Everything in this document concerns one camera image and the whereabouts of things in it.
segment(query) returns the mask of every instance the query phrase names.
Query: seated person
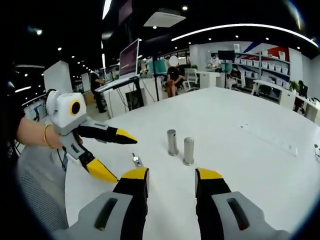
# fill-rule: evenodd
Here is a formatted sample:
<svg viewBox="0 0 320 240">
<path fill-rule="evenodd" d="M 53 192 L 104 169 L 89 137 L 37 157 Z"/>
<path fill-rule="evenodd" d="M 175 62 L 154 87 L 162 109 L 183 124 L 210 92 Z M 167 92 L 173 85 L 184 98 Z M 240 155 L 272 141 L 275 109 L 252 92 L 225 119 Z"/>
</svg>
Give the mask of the seated person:
<svg viewBox="0 0 320 240">
<path fill-rule="evenodd" d="M 185 78 L 180 75 L 179 69 L 174 66 L 169 67 L 167 73 L 168 76 L 165 83 L 165 89 L 168 98 L 171 98 L 177 95 L 177 89 L 182 85 Z"/>
<path fill-rule="evenodd" d="M 301 80 L 298 83 L 300 85 L 300 88 L 298 91 L 299 95 L 301 97 L 307 98 L 308 87 L 304 85 L 304 82 Z M 305 110 L 302 108 L 303 105 L 304 105 L 304 101 L 296 97 L 294 101 L 293 111 L 298 112 L 299 108 L 301 108 L 302 114 L 305 114 Z"/>
<path fill-rule="evenodd" d="M 231 87 L 237 83 L 238 79 L 241 79 L 241 72 L 239 71 L 238 66 L 234 64 L 231 72 L 226 75 L 226 87 L 231 89 Z"/>
</svg>

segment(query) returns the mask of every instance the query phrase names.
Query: human arm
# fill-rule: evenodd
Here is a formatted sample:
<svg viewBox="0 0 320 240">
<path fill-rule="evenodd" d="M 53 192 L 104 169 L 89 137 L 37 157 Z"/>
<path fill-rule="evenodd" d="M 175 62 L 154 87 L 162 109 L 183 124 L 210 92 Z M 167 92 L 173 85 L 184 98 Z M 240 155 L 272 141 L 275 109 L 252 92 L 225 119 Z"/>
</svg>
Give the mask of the human arm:
<svg viewBox="0 0 320 240">
<path fill-rule="evenodd" d="M 23 117 L 19 123 L 16 139 L 26 146 L 47 146 L 44 132 L 49 146 L 55 149 L 62 148 L 60 135 L 55 132 L 53 126 L 48 126 L 45 130 L 45 126 L 30 121 L 26 117 Z"/>
<path fill-rule="evenodd" d="M 173 83 L 174 84 L 177 84 L 178 82 L 180 82 L 181 81 L 181 79 L 185 79 L 185 77 L 184 76 L 181 76 L 181 75 L 179 75 L 179 77 L 175 80 L 175 81 L 173 81 Z"/>
<path fill-rule="evenodd" d="M 101 80 L 101 79 L 96 79 L 96 80 L 94 80 L 96 83 L 99 83 L 99 84 L 101 84 L 101 85 L 103 85 L 103 84 L 105 84 L 105 82 L 103 81 L 103 80 Z"/>
</svg>

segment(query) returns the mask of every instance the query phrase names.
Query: office chair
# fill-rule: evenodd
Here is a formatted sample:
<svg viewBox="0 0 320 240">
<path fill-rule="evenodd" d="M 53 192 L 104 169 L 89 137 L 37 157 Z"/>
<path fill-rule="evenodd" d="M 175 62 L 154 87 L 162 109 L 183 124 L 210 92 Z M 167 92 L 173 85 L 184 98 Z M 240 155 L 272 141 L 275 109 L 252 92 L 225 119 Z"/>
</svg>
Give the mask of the office chair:
<svg viewBox="0 0 320 240">
<path fill-rule="evenodd" d="M 186 93 L 194 90 L 199 90 L 199 78 L 197 76 L 197 70 L 194 68 L 185 69 L 185 81 L 182 82 L 183 89 Z"/>
<path fill-rule="evenodd" d="M 67 229 L 65 178 L 48 147 L 26 146 L 17 163 L 17 180 L 30 207 L 50 231 Z"/>
</svg>

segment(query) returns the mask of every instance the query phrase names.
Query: white pillar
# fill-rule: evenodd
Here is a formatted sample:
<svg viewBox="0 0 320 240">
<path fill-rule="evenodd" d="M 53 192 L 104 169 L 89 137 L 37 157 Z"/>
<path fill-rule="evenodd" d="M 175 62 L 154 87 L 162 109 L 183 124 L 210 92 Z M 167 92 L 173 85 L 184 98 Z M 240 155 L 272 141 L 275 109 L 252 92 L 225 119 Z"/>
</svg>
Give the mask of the white pillar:
<svg viewBox="0 0 320 240">
<path fill-rule="evenodd" d="M 84 92 L 90 91 L 91 87 L 90 87 L 89 74 L 88 73 L 82 74 L 81 79 L 82 79 L 83 91 Z"/>
<path fill-rule="evenodd" d="M 69 65 L 64 61 L 58 61 L 44 71 L 45 90 L 56 89 L 61 93 L 72 93 Z"/>
</svg>

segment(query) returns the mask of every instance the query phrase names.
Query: white table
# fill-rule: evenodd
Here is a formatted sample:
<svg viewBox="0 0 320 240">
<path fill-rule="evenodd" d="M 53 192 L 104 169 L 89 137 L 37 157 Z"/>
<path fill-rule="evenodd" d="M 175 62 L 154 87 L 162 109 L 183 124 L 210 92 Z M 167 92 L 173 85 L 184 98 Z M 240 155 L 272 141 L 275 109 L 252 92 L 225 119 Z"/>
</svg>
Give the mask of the white table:
<svg viewBox="0 0 320 240">
<path fill-rule="evenodd" d="M 299 96 L 298 94 L 294 94 L 293 92 L 283 88 L 282 86 L 279 86 L 277 84 L 263 81 L 263 80 L 254 80 L 253 81 L 255 84 L 252 88 L 251 95 L 254 94 L 259 89 L 260 85 L 265 85 L 272 87 L 274 89 L 280 90 L 280 96 L 279 96 L 279 105 L 287 108 L 289 110 L 293 110 L 294 105 L 295 105 L 295 100 L 296 98 L 301 99 L 304 101 L 307 105 L 306 111 L 305 111 L 305 117 L 312 122 L 316 124 L 320 124 L 320 122 L 317 122 L 318 119 L 320 119 L 320 106 L 317 106 L 310 100 L 306 99 L 305 97 Z"/>
<path fill-rule="evenodd" d="M 108 123 L 137 137 L 138 144 L 103 144 L 87 138 L 83 144 L 118 177 L 135 167 L 132 153 L 150 168 L 143 239 L 201 239 L 195 209 L 199 167 L 222 174 L 230 189 L 260 207 L 266 222 L 277 230 L 293 232 L 319 196 L 314 144 L 320 144 L 320 127 L 264 99 L 211 87 L 130 111 Z M 168 155 L 169 129 L 177 132 L 176 157 Z M 263 136 L 296 147 L 297 156 Z M 195 139 L 192 166 L 182 163 L 186 137 Z M 65 179 L 69 225 L 84 206 L 113 188 L 69 162 Z"/>
</svg>

